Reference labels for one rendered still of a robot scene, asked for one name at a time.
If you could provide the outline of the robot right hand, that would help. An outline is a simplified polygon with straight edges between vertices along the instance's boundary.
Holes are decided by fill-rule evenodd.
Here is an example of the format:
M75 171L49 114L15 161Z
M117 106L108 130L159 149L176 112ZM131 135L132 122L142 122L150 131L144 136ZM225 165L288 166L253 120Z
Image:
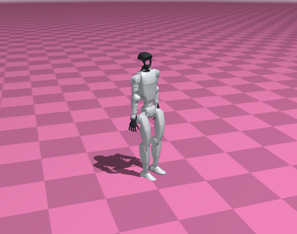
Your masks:
M131 131L133 131L133 132L134 132L134 130L136 132L136 127L139 129L136 120L137 120L137 116L136 116L136 119L135 120L134 119L131 119L131 122L129 124L129 130L130 130L130 127L131 127Z

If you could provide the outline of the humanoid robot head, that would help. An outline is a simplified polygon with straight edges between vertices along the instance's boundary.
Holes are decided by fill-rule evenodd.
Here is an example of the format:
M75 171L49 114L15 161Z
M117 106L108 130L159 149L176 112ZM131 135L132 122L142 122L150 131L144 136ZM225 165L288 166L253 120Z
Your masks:
M151 63L152 63L152 55L150 53L148 53L148 52L141 52L138 55L138 59L142 60L143 64L144 64L144 66L142 66L142 69L140 71L145 70L143 72L150 72L150 70L148 70L148 68L150 68ZM146 63L145 63L146 60L150 60L149 65L146 65Z

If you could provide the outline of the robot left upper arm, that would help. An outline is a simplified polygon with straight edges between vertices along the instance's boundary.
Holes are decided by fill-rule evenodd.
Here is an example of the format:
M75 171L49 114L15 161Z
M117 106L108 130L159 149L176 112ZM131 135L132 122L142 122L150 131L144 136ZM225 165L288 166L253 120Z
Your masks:
M159 78L159 76L160 76L160 71L159 70L157 70L157 69L154 69L155 71L156 71L156 74L157 74L157 83L158 83L158 78ZM156 93L159 91L159 87L157 86L157 91L156 91Z

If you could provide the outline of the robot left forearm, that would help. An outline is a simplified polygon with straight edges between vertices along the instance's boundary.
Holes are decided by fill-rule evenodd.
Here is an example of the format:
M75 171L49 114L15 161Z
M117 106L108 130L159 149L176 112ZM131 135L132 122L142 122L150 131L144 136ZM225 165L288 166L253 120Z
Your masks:
M156 97L153 99L153 105L155 105L155 107L157 108L158 104L159 104L159 100L158 100L158 92L157 92Z

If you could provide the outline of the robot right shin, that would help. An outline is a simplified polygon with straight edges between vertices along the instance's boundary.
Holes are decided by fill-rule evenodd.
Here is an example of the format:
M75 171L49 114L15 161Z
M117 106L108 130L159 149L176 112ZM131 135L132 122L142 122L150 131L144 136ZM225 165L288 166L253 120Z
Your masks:
M149 173L148 169L149 169L149 162L150 162L150 147L148 147L146 150L143 144L139 145L139 155L143 165L143 172L144 174L147 174Z

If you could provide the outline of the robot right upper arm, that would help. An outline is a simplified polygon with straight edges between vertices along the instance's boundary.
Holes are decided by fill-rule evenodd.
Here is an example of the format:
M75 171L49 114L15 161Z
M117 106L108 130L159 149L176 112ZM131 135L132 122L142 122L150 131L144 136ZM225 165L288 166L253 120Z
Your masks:
M136 74L136 75L131 77L132 96L136 97L136 102L140 101L140 96L138 95L140 81L141 81L141 75L140 74Z

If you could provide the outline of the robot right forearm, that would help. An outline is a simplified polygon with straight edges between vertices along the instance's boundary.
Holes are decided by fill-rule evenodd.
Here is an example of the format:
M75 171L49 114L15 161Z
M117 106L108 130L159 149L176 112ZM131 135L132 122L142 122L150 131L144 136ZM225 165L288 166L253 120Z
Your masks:
M137 109L138 109L138 103L136 102L136 97L132 96L131 99L131 105L132 105L132 111L131 111L131 119L136 119L136 115L138 113Z

